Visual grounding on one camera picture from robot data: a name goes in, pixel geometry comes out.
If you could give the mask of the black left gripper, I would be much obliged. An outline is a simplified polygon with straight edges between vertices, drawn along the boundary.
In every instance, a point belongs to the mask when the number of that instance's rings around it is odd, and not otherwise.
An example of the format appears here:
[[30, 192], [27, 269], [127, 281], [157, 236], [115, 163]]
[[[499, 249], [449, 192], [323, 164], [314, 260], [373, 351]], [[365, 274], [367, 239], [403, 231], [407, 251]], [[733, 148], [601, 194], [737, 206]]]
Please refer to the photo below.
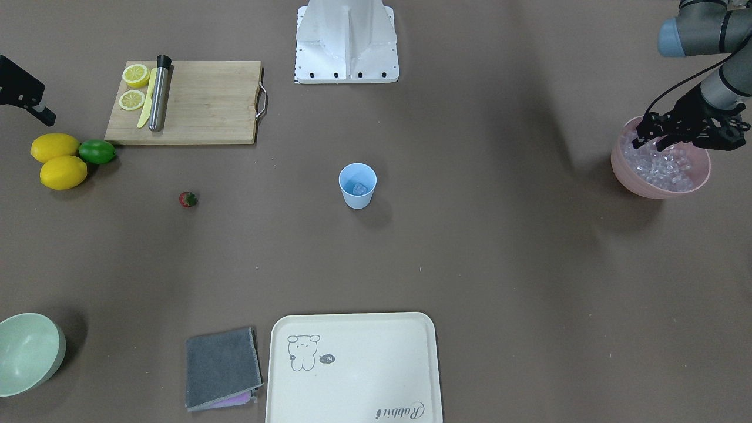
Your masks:
[[641, 148], [658, 138], [658, 152], [680, 142], [723, 152], [736, 150], [745, 145], [745, 133], [750, 130], [750, 124], [740, 115], [744, 109], [742, 103], [730, 110], [715, 108], [704, 99], [697, 84], [669, 112], [645, 113], [632, 139], [632, 148]]

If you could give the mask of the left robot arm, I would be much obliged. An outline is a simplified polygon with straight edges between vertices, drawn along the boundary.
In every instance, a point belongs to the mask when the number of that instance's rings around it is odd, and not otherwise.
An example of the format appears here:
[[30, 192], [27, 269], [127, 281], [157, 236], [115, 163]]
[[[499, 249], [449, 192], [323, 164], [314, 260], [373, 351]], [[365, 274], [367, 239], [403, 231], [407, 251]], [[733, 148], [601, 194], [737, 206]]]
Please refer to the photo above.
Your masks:
[[730, 152], [744, 146], [750, 124], [741, 113], [751, 97], [749, 1], [682, 1], [663, 22], [658, 51], [665, 57], [724, 54], [703, 70], [704, 80], [661, 115], [648, 109], [632, 147], [654, 143], [662, 152], [677, 143]]

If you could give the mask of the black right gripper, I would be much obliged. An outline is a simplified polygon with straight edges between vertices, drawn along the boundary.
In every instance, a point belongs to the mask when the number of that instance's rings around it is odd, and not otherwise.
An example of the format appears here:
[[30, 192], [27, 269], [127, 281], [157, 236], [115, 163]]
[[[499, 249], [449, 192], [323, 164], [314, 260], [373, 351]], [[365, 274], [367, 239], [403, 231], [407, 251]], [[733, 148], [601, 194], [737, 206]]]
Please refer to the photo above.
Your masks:
[[56, 114], [45, 105], [41, 105], [44, 93], [45, 84], [7, 56], [1, 56], [2, 105], [30, 108], [34, 117], [51, 127], [56, 122]]

